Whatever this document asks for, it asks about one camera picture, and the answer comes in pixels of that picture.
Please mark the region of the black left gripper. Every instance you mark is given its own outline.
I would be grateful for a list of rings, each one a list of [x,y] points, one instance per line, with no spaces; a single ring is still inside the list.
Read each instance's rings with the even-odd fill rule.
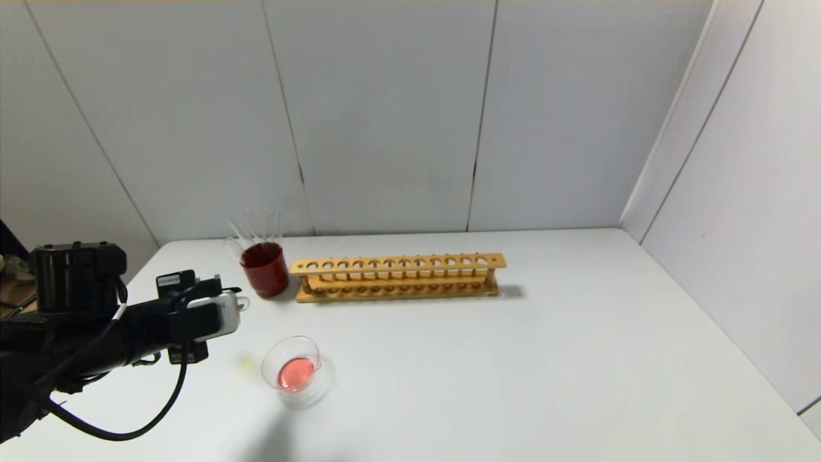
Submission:
[[[193,364],[206,359],[207,351],[194,346],[194,342],[208,333],[209,307],[183,308],[178,296],[191,287],[196,295],[240,293],[241,287],[223,287],[219,275],[197,281],[191,269],[158,276],[155,283],[158,298],[126,310],[128,363],[155,364],[163,351],[171,364]]]

